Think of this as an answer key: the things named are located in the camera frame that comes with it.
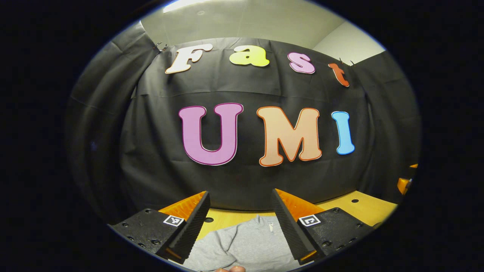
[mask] ceiling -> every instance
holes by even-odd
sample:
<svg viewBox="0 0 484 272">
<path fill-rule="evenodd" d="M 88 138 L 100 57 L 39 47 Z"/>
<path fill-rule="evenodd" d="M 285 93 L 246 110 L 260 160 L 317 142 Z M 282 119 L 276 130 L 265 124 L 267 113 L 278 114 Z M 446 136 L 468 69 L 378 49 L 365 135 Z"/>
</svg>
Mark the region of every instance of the ceiling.
<svg viewBox="0 0 484 272">
<path fill-rule="evenodd" d="M 305 0 L 212 0 L 165 14 L 160 8 L 141 22 L 155 43 L 169 46 L 250 37 L 313 49 L 345 20 Z"/>
</svg>

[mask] purple letter u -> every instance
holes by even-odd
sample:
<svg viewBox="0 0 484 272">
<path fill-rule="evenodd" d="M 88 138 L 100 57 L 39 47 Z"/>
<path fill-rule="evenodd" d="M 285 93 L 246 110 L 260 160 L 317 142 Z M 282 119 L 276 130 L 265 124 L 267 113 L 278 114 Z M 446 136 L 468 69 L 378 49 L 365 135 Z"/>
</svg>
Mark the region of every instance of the purple letter u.
<svg viewBox="0 0 484 272">
<path fill-rule="evenodd" d="M 186 154 L 194 161 L 203 165 L 217 166 L 228 163 L 237 151 L 237 116 L 243 112 L 243 106 L 238 103 L 224 103 L 215 106 L 214 112 L 220 116 L 220 148 L 215 151 L 206 150 L 202 145 L 202 117 L 207 110 L 202 106 L 190 106 L 180 110 L 183 123 L 183 146 Z"/>
</svg>

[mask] finger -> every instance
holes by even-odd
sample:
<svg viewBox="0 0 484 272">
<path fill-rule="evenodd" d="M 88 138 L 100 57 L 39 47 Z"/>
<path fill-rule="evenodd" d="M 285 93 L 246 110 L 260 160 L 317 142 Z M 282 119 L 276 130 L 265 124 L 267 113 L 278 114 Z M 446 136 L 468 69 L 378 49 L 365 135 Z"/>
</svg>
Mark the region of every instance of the finger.
<svg viewBox="0 0 484 272">
<path fill-rule="evenodd" d="M 245 268 L 242 266 L 236 265 L 232 267 L 229 272 L 245 272 Z"/>
</svg>

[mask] white wall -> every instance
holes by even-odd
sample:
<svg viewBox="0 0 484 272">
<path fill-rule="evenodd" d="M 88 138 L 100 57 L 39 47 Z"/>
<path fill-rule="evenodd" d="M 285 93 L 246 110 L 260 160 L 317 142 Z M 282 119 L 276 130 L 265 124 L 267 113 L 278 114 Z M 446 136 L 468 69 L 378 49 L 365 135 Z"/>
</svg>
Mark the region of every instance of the white wall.
<svg viewBox="0 0 484 272">
<path fill-rule="evenodd" d="M 376 54 L 385 51 L 378 41 L 356 27 L 344 22 L 324 39 L 313 50 L 340 59 L 348 64 L 358 63 Z"/>
</svg>

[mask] hand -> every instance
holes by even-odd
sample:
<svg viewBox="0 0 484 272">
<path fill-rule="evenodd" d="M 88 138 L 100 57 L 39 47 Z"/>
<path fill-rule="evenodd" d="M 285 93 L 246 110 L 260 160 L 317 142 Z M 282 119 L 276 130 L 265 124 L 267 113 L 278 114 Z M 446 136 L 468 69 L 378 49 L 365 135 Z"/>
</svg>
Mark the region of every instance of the hand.
<svg viewBox="0 0 484 272">
<path fill-rule="evenodd" d="M 215 272 L 245 272 L 245 268 L 242 267 L 242 266 L 234 266 L 232 267 L 230 270 L 225 270 L 225 269 L 222 269 L 222 268 L 219 268 L 217 270 L 215 270 Z"/>
</svg>

